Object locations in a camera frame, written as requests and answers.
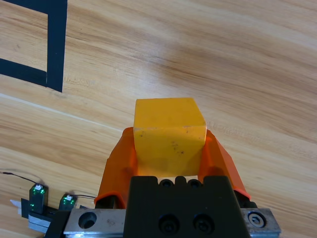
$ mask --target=wooden floor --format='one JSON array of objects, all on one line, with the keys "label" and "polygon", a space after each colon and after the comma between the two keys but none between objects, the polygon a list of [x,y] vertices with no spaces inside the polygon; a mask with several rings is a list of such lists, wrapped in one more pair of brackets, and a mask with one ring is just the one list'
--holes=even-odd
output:
[{"label": "wooden floor", "polygon": [[[281,237],[316,237],[315,0],[68,3],[63,93],[0,75],[0,171],[53,207],[97,195],[135,100],[194,97]],[[0,58],[45,70],[46,40],[46,15],[0,1]],[[0,175],[0,237],[40,237],[10,202],[31,186]]]}]

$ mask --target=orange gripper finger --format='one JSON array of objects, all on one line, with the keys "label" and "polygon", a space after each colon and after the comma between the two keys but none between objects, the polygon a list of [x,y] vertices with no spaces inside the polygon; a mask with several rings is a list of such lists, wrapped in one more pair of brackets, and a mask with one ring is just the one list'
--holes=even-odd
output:
[{"label": "orange gripper finger", "polygon": [[115,196],[118,209],[127,205],[130,180],[138,175],[138,162],[134,148],[133,127],[126,128],[106,162],[97,201]]},{"label": "orange gripper finger", "polygon": [[231,156],[210,130],[207,130],[206,134],[198,179],[203,182],[205,176],[227,176],[233,190],[251,199],[243,186]]}]

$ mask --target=wood grain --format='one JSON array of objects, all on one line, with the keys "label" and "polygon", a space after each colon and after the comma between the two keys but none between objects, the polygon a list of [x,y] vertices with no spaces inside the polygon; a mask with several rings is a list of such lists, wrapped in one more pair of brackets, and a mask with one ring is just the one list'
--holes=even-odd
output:
[{"label": "wood grain", "polygon": [[[0,75],[0,169],[96,195],[138,98],[194,97],[283,238],[317,229],[317,2],[69,0],[63,93]],[[0,57],[46,68],[47,17],[0,1]],[[36,237],[1,176],[1,237]],[[91,206],[91,201],[80,200]]]}]

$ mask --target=yellow cube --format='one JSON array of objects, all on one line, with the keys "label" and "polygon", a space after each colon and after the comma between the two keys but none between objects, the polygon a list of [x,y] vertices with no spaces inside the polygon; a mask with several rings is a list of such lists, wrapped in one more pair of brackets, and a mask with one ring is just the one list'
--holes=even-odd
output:
[{"label": "yellow cube", "polygon": [[138,99],[133,133],[139,175],[197,175],[206,129],[193,98]]}]

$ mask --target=silver metal plate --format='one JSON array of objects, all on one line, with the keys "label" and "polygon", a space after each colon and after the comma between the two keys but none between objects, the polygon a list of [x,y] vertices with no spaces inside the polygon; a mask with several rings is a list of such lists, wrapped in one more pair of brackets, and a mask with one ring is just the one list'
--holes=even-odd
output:
[{"label": "silver metal plate", "polygon": [[46,233],[50,222],[29,215],[29,228],[38,232]]},{"label": "silver metal plate", "polygon": [[[96,215],[95,223],[89,228],[80,227],[80,217],[86,213]],[[64,235],[67,238],[122,238],[125,220],[125,209],[73,209],[70,213]],[[268,208],[241,209],[247,229],[252,238],[278,238],[281,229],[272,212]],[[261,214],[264,217],[264,226],[252,225],[250,214]]]},{"label": "silver metal plate", "polygon": [[[278,238],[281,229],[269,208],[243,208],[241,209],[247,229],[252,238]],[[261,214],[264,217],[264,226],[252,225],[250,214]]]},{"label": "silver metal plate", "polygon": [[[123,237],[125,209],[72,209],[64,235],[67,238],[121,238]],[[79,219],[87,213],[96,215],[95,221],[88,221],[89,228],[81,228]]]}]

